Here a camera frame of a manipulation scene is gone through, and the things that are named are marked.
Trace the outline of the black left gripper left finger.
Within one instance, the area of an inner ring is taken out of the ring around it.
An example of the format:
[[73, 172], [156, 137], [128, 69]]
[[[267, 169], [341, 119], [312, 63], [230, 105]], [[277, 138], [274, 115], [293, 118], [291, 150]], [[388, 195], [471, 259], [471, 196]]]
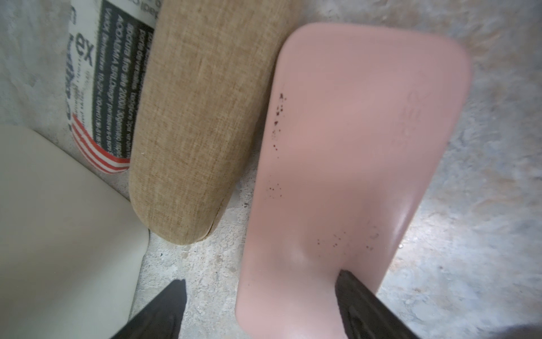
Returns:
[[186, 303], [186, 281], [172, 281], [112, 339], [178, 339]]

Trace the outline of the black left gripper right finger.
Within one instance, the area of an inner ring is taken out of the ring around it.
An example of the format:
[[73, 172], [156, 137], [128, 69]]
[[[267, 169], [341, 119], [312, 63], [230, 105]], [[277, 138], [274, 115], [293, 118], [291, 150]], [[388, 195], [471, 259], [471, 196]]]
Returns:
[[418, 339], [353, 273], [341, 270], [335, 295], [349, 339]]

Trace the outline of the pink case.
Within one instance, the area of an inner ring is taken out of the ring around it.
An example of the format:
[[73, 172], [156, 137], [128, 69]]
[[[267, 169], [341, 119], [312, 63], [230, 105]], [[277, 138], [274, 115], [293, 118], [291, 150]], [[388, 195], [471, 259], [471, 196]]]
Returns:
[[340, 271], [371, 292], [469, 93], [440, 35], [345, 23], [294, 31], [277, 60], [237, 291], [252, 338], [344, 338]]

